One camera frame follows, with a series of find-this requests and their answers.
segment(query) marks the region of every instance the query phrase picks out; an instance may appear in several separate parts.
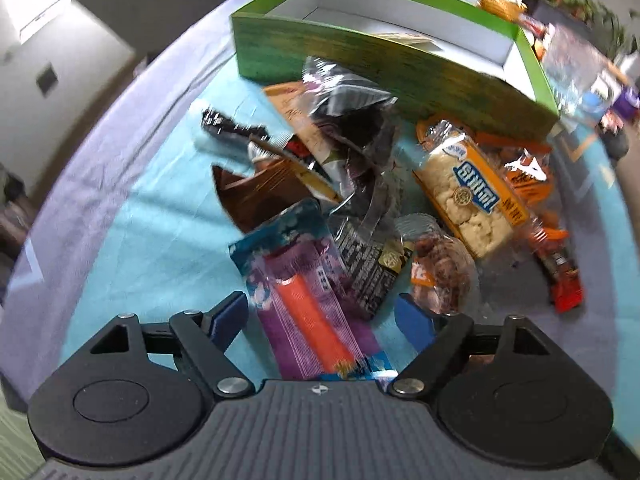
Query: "green floor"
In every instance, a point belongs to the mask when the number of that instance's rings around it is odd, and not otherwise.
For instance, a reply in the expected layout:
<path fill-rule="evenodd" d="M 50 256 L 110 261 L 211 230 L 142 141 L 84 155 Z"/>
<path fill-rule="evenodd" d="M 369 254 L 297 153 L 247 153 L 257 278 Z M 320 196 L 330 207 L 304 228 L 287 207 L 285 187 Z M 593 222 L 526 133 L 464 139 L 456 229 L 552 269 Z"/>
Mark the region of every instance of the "green floor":
<path fill-rule="evenodd" d="M 7 407 L 0 388 L 0 479 L 28 478 L 42 462 L 27 417 Z"/>

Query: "open cardboard box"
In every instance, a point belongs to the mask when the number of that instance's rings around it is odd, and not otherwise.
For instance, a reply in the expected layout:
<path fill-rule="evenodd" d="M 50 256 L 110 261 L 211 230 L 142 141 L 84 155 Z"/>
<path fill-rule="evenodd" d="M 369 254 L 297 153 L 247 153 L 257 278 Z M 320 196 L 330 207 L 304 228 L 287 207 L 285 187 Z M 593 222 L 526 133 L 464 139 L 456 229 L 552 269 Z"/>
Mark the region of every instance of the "open cardboard box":
<path fill-rule="evenodd" d="M 393 92 L 409 120 L 444 112 L 477 130 L 543 140 L 558 119 L 520 28 L 459 0 L 254 0 L 232 24 L 240 74 L 261 83 L 298 80 L 305 57 L 318 56 Z"/>

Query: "blue logo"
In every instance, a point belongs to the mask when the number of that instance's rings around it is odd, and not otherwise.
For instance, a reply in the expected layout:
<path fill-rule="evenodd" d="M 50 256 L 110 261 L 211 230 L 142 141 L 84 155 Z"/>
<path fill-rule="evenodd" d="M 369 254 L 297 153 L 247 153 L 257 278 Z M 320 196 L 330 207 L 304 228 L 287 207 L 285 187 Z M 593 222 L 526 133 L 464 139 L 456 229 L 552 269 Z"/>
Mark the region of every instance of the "blue logo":
<path fill-rule="evenodd" d="M 468 187 L 473 194 L 472 202 L 480 209 L 490 214 L 494 206 L 500 202 L 500 197 L 491 189 L 478 169 L 468 160 L 453 168 L 460 186 Z"/>

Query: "orange wrapper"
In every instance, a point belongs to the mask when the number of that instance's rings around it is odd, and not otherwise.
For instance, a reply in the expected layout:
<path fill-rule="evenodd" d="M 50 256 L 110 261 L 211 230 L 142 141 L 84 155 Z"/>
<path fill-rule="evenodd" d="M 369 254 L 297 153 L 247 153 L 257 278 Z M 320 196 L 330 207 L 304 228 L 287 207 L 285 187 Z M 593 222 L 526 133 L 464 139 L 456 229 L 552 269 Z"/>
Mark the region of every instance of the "orange wrapper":
<path fill-rule="evenodd" d="M 330 374 L 345 376 L 356 368 L 356 359 L 322 314 L 305 279 L 296 274 L 276 284 L 282 303 L 316 354 L 322 369 Z"/>

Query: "pile of snack packages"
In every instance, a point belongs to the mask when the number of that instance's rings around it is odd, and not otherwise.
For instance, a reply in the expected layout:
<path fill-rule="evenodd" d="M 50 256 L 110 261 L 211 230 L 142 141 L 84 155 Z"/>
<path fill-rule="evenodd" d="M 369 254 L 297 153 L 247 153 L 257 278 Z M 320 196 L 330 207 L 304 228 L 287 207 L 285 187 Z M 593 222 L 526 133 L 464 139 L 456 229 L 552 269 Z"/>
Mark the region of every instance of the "pile of snack packages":
<path fill-rule="evenodd" d="M 245 232 L 229 247 L 285 379 L 383 378 L 392 370 L 369 321 L 402 268 L 420 308 L 464 312 L 476 261 L 526 250 L 558 312 L 582 301 L 568 233 L 550 206 L 549 148 L 473 132 L 446 116 L 417 124 L 414 168 L 394 161 L 396 99 L 309 57 L 301 82 L 264 92 L 294 134 L 271 139 L 207 109 L 212 136 L 244 140 L 251 177 L 213 167 L 220 202 Z M 408 179 L 439 219 L 401 215 Z"/>

